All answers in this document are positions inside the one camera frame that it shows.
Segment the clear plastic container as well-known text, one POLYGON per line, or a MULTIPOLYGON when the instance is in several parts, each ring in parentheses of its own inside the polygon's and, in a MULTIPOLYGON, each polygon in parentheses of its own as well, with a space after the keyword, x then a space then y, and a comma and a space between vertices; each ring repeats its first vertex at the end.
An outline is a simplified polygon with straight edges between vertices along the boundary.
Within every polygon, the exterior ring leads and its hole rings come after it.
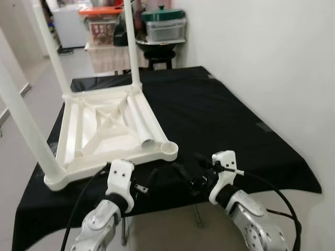
POLYGON ((164 43, 185 40, 187 19, 150 21, 146 23, 148 43, 164 43))

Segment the orange lid storage box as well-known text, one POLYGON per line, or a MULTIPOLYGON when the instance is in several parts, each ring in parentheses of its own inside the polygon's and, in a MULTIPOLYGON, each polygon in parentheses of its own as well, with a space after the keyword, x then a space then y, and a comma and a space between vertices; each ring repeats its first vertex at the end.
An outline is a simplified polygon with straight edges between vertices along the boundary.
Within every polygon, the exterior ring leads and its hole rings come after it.
POLYGON ((114 46, 114 30, 122 7, 84 7, 77 13, 86 26, 89 47, 114 46))

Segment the green pot lid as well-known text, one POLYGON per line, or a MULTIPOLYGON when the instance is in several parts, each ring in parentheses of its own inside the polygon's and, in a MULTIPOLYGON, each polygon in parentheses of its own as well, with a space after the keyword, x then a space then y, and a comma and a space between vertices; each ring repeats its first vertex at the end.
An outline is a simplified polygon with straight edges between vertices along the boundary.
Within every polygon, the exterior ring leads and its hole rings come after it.
POLYGON ((160 6, 156 10, 146 10, 142 12, 141 20, 144 22, 170 21, 186 17, 186 12, 182 9, 165 9, 160 6))

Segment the beige cloth covered table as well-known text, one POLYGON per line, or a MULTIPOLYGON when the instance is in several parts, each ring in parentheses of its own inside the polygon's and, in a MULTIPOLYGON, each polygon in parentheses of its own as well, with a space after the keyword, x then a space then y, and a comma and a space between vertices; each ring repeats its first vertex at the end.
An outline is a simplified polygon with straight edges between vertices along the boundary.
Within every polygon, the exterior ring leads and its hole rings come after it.
POLYGON ((131 69, 130 53, 127 47, 92 47, 86 44, 84 50, 90 58, 94 73, 131 69))

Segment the black plastic bag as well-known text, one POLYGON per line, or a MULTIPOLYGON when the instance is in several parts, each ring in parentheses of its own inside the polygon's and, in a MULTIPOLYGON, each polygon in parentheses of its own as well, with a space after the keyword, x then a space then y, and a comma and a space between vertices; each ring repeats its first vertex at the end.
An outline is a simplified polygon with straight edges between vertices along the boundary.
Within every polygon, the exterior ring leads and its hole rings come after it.
POLYGON ((115 47, 127 47, 128 36, 125 24, 125 14, 121 13, 118 15, 113 31, 113 45, 115 47))

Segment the black wok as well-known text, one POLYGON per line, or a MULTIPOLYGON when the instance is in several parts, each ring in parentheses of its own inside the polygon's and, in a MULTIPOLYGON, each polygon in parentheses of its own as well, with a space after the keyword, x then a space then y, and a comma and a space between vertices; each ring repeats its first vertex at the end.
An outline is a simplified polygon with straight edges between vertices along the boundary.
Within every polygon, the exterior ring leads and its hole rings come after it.
POLYGON ((143 52, 163 52, 172 51, 180 43, 149 43, 146 37, 137 38, 136 45, 143 52))

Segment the white plastic table top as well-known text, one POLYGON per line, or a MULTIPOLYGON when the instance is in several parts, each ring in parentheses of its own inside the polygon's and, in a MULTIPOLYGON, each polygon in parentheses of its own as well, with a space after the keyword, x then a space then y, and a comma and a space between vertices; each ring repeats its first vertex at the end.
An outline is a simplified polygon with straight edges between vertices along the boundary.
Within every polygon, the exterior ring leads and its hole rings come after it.
POLYGON ((43 181, 48 189, 60 191, 70 182, 93 176, 115 159, 133 164, 173 161, 178 151, 178 145, 167 138, 142 91, 120 86, 73 93, 71 98, 64 100, 55 153, 65 178, 55 184, 47 182, 45 177, 43 181), (136 100, 153 136, 155 146, 152 149, 140 146, 126 101, 129 95, 136 100))

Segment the white appliance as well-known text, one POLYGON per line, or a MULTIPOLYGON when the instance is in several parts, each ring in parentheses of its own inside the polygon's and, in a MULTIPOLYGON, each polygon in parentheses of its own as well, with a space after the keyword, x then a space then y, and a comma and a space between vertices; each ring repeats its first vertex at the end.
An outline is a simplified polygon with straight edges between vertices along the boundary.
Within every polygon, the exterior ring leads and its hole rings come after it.
POLYGON ((86 7, 77 3, 52 10, 53 25, 63 48, 83 48, 87 44, 85 24, 79 15, 79 10, 86 7))

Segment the grey metal table leg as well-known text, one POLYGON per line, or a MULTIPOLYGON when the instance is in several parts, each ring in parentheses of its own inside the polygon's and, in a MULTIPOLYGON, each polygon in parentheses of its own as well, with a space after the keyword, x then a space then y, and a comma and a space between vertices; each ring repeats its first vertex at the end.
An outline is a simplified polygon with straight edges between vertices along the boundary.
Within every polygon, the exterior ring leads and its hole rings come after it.
POLYGON ((122 217, 120 220, 120 225, 121 225, 121 230, 122 233, 120 235, 121 241, 120 243, 122 246, 127 246, 128 240, 129 240, 129 225, 128 225, 128 220, 127 217, 122 217))
POLYGON ((197 228, 204 228, 203 218, 197 204, 192 206, 197 228))

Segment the black tablecloth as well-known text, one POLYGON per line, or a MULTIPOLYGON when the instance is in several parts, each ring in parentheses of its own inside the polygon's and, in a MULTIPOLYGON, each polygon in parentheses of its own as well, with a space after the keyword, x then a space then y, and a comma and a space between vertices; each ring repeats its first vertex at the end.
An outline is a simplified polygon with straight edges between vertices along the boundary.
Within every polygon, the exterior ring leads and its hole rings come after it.
MULTIPOLYGON (((263 122, 217 79, 210 79, 201 66, 187 69, 143 71, 143 92, 163 131, 179 147, 177 161, 194 169, 194 154, 209 155, 232 150, 242 170, 250 170, 278 189, 321 193, 321 185, 304 158, 276 132, 264 132, 263 122)), ((26 251, 53 232, 64 229, 83 188, 72 227, 101 200, 106 181, 90 185, 77 181, 52 192, 35 167, 17 206, 11 248, 26 251)))

